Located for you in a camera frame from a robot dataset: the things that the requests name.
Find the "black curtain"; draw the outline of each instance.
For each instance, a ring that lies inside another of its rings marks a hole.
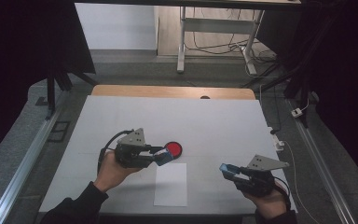
[[[0,143],[51,69],[95,73],[74,2],[0,0]]]
[[[347,2],[313,58],[316,110],[358,165],[358,0]]]

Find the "hand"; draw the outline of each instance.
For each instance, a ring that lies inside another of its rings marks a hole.
[[[279,188],[283,189],[282,185],[279,183],[275,182],[275,184]],[[286,213],[286,204],[283,195],[281,195],[280,192],[276,189],[274,189],[270,195],[261,198],[257,198],[245,192],[242,192],[242,194],[245,196],[245,198],[251,200],[255,204],[258,212],[265,219],[272,219],[283,213]]]
[[[106,152],[100,172],[94,181],[94,186],[101,192],[106,193],[121,184],[128,175],[140,170],[141,168],[123,168],[116,162],[114,150]]]

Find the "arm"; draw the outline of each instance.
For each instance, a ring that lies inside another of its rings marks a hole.
[[[124,179],[141,169],[123,168],[116,163],[114,151],[105,154],[103,164],[94,182],[76,199],[64,199],[48,211],[41,223],[94,223],[102,203],[108,198],[106,192],[118,186]]]
[[[242,192],[245,198],[256,205],[255,220],[257,224],[297,224],[296,212],[286,211],[286,204],[279,191],[274,189],[270,195],[257,198],[248,193]]]

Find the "white table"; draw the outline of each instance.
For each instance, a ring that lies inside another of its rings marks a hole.
[[[108,191],[102,214],[245,215],[255,211],[224,179],[219,166],[244,166],[255,154],[278,159],[257,100],[92,95],[39,211],[47,212],[65,197],[77,198],[96,177],[100,149],[114,134],[138,128],[144,128],[149,145],[177,141],[183,146],[182,156],[172,162],[186,163],[187,206],[153,205],[157,165],[152,163]],[[273,174],[285,179],[282,170]]]

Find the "red button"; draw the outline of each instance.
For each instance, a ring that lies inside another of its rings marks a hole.
[[[169,142],[165,147],[171,152],[174,160],[182,155],[182,146],[177,142]]]

